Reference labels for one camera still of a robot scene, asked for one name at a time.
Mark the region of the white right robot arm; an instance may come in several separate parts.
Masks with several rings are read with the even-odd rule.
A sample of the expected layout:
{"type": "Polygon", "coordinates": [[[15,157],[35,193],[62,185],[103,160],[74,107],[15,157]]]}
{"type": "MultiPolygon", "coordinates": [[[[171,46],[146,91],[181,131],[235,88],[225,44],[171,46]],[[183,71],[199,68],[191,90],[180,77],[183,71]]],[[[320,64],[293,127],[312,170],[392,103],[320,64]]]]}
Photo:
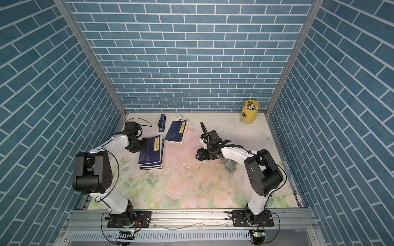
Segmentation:
{"type": "Polygon", "coordinates": [[[202,128],[200,143],[203,148],[197,151],[196,159],[207,161],[222,157],[243,164],[253,188],[251,199],[245,207],[246,220],[252,226],[261,224],[270,196],[285,182],[285,172],[267,150],[247,150],[230,140],[222,140],[214,130],[208,132],[205,127],[202,128]]]}

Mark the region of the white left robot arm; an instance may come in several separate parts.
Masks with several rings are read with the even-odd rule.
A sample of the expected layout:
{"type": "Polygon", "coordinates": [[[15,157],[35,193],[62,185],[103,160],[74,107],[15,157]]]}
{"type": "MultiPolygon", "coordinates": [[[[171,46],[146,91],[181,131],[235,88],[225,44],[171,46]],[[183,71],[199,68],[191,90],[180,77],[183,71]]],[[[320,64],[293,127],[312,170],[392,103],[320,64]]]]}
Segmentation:
{"type": "Polygon", "coordinates": [[[148,139],[141,136],[140,124],[126,122],[123,131],[114,133],[103,144],[79,152],[74,157],[72,186],[106,206],[109,228],[136,227],[138,230],[149,227],[151,212],[135,212],[131,201],[116,189],[121,171],[116,154],[122,150],[136,153],[148,149],[148,139]]]}

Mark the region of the grey striped cleaning cloth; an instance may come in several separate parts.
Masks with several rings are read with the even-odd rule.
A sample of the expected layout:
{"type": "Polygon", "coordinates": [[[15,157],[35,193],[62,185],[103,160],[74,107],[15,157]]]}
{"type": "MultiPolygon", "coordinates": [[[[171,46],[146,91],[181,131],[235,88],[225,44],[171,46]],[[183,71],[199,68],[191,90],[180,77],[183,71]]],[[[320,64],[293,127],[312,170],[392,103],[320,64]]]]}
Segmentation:
{"type": "Polygon", "coordinates": [[[222,164],[224,165],[224,169],[228,174],[232,174],[235,172],[236,170],[236,166],[237,166],[237,162],[231,160],[231,159],[227,159],[227,158],[223,158],[221,160],[222,164]]]}

